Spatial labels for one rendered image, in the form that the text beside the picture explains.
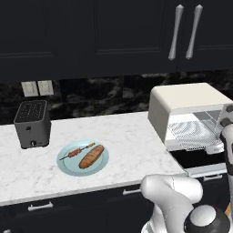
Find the brown baguette bread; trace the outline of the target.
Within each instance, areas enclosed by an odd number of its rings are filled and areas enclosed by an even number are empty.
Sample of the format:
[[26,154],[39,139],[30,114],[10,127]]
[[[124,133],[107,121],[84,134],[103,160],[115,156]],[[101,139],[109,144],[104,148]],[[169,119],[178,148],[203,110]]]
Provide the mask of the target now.
[[102,145],[98,145],[92,148],[80,161],[79,167],[81,169],[88,168],[92,166],[101,156],[102,152],[104,151],[104,147]]

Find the kebab skewer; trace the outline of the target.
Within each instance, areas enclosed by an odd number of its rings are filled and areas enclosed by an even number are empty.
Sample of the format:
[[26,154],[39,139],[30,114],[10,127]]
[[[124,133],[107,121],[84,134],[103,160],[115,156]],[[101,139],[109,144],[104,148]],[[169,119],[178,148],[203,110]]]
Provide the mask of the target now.
[[90,148],[90,147],[94,146],[95,144],[96,143],[93,142],[93,143],[91,143],[91,144],[89,144],[89,145],[87,145],[87,146],[85,146],[83,148],[75,149],[72,152],[69,152],[67,156],[60,158],[60,160],[63,160],[65,158],[67,158],[67,157],[74,157],[74,156],[80,154],[84,149]]

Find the white toaster oven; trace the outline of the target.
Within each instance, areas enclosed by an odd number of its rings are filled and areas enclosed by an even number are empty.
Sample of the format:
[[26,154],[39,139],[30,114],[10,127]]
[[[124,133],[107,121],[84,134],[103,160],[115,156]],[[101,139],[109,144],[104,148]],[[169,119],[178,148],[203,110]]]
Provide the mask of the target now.
[[174,115],[220,110],[218,123],[223,118],[229,118],[233,123],[233,111],[226,111],[229,105],[233,105],[233,100],[207,83],[155,86],[150,92],[148,120],[167,150],[185,150],[178,149],[178,146],[170,147],[166,143],[169,118]]

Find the black toaster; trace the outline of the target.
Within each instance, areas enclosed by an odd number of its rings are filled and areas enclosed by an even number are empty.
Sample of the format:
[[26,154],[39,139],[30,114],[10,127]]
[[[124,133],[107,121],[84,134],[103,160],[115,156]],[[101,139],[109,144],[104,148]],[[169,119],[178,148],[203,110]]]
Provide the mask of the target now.
[[14,124],[22,149],[46,147],[49,144],[52,124],[45,100],[22,102]]

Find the black cupboard door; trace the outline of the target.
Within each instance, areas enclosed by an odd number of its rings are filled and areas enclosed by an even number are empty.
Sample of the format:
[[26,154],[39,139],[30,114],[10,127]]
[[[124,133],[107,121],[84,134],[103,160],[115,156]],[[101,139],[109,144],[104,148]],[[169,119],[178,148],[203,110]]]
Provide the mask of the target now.
[[80,77],[166,73],[180,0],[73,0]]
[[[203,10],[198,22],[193,57],[186,59],[194,11]],[[188,0],[177,70],[207,71],[233,69],[233,0]]]
[[75,73],[70,0],[0,0],[0,83]]

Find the light blue plate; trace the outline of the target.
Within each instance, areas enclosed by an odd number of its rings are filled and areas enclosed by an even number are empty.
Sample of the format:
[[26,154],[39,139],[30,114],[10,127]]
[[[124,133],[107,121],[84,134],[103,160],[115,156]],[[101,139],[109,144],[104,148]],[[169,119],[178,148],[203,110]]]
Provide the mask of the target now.
[[[102,146],[102,143],[90,139],[74,141],[61,149],[57,155],[56,163],[61,171],[70,176],[86,177],[93,175],[103,169],[108,162],[109,153],[106,147],[90,167],[80,168],[79,164],[82,158],[96,146]],[[69,153],[79,148],[81,149],[80,153],[73,157],[68,156]]]

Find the black drawer front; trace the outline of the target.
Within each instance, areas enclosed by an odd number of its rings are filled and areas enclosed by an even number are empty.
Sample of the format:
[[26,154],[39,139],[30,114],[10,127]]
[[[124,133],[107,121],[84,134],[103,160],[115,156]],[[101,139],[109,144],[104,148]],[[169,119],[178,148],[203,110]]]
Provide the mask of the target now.
[[[28,207],[53,203],[52,208]],[[95,191],[0,208],[0,233],[106,233],[106,192]]]
[[123,190],[140,189],[140,185],[110,188],[107,191],[107,233],[141,233],[152,216],[154,204],[142,193],[123,196]]

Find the white wall outlet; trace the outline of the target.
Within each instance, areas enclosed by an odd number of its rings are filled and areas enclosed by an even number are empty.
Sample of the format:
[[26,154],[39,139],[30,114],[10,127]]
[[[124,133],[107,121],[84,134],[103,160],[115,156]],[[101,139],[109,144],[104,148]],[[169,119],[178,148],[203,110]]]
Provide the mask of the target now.
[[37,84],[41,96],[52,96],[54,94],[53,84],[51,80],[38,81]]
[[38,96],[36,81],[21,83],[25,97]]

